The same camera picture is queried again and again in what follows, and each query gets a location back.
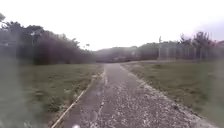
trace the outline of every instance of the lawn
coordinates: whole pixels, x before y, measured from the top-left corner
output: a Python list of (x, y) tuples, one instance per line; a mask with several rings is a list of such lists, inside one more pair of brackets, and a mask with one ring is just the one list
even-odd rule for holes
[(174, 101), (224, 127), (224, 62), (136, 62), (123, 64)]
[(96, 64), (20, 67), (19, 77), (29, 97), (29, 108), (37, 112), (34, 114), (38, 120), (50, 121), (87, 88), (99, 68)]
[(20, 66), (4, 59), (0, 71), (0, 127), (38, 128), (52, 124), (87, 88), (92, 76), (100, 74), (101, 66)]

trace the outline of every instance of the gravel path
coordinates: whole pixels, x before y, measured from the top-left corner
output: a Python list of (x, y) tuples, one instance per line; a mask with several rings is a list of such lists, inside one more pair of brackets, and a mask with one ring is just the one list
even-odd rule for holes
[(68, 117), (65, 128), (214, 128), (119, 64), (105, 65)]

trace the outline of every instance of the treeline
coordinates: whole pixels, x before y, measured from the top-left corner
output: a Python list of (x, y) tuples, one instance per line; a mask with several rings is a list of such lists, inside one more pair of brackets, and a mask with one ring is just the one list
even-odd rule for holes
[(205, 32), (179, 41), (161, 41), (136, 47), (114, 47), (99, 51), (81, 49), (79, 42), (54, 34), (41, 26), (22, 26), (3, 22), (0, 14), (0, 54), (33, 64), (127, 62), (157, 59), (213, 60), (223, 59), (224, 42), (215, 42)]
[(93, 54), (81, 49), (79, 42), (65, 35), (54, 34), (41, 26), (22, 26), (18, 22), (3, 22), (0, 15), (1, 55), (16, 57), (32, 64), (86, 63)]
[(198, 32), (193, 38), (181, 35), (180, 41), (147, 43), (140, 47), (115, 47), (96, 52), (97, 62), (127, 62), (136, 60), (184, 59), (214, 60), (223, 59), (224, 42), (215, 42), (205, 32)]

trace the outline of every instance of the overcast sky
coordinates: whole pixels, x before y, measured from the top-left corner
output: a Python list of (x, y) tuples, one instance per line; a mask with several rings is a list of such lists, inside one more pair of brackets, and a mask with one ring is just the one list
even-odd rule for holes
[(41, 25), (97, 50), (177, 40), (204, 30), (224, 36), (222, 0), (0, 0), (6, 21)]

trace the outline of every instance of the grass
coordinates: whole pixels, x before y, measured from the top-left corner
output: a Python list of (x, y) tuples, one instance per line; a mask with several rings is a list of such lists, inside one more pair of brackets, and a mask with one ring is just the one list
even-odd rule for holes
[(99, 73), (96, 64), (25, 66), (19, 68), (19, 79), (28, 98), (27, 105), (43, 123), (65, 110)]
[(138, 62), (124, 66), (154, 88), (224, 127), (224, 62)]

